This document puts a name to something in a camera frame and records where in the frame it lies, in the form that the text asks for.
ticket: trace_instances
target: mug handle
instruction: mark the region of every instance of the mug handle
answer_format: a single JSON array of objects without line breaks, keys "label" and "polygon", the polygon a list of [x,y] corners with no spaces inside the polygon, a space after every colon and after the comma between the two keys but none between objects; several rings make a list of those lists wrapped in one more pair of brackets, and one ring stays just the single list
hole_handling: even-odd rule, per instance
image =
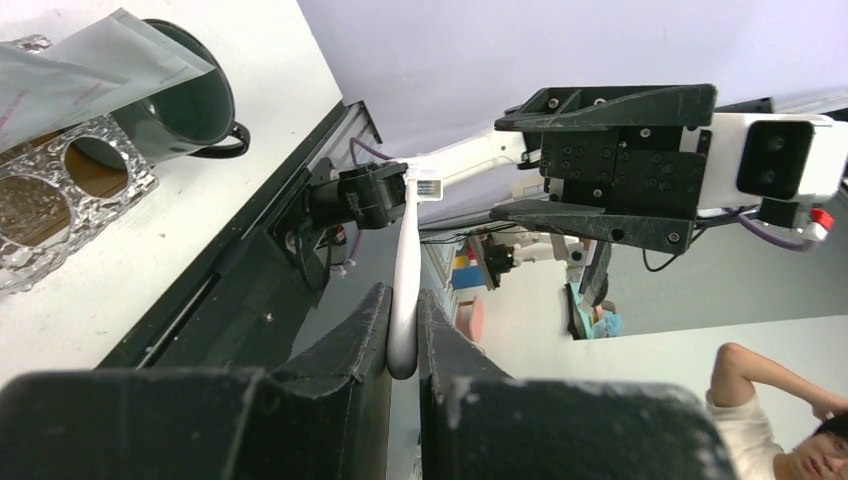
[{"label": "mug handle", "polygon": [[235,138],[238,140],[238,143],[202,148],[190,154],[190,156],[199,158],[235,158],[244,155],[250,149],[250,130],[244,125],[233,122],[233,128],[227,136]]}]

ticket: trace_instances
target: man's hand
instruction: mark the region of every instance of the man's hand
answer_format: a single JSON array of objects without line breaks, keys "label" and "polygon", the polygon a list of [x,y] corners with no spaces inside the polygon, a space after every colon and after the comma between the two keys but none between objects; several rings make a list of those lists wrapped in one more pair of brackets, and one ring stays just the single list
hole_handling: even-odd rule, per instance
[{"label": "man's hand", "polygon": [[848,413],[848,398],[843,398],[834,395],[833,398],[826,398],[822,401],[814,401],[811,403],[813,407],[813,415],[824,422],[828,415],[838,415],[840,413]]}]

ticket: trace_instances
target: black mug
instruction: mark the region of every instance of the black mug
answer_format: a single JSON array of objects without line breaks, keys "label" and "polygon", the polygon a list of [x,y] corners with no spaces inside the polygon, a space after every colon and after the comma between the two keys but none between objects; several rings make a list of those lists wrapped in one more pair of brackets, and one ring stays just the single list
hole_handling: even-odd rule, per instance
[{"label": "black mug", "polygon": [[[152,165],[185,155],[234,158],[247,153],[250,132],[235,120],[233,91],[212,53],[172,23],[145,22],[216,68],[112,112],[141,155]],[[227,137],[236,142],[216,145]],[[99,163],[126,169],[120,156],[99,140],[84,137],[74,146]]]}]

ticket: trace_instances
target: black bracket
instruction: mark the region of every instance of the black bracket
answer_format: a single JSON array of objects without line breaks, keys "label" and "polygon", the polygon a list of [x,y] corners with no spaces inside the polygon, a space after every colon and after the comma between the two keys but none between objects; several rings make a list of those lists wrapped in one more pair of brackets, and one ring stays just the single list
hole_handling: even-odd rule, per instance
[{"label": "black bracket", "polygon": [[541,200],[521,200],[492,209],[494,220],[539,232],[592,238],[679,255],[689,247],[689,220],[607,214],[602,209]]}]

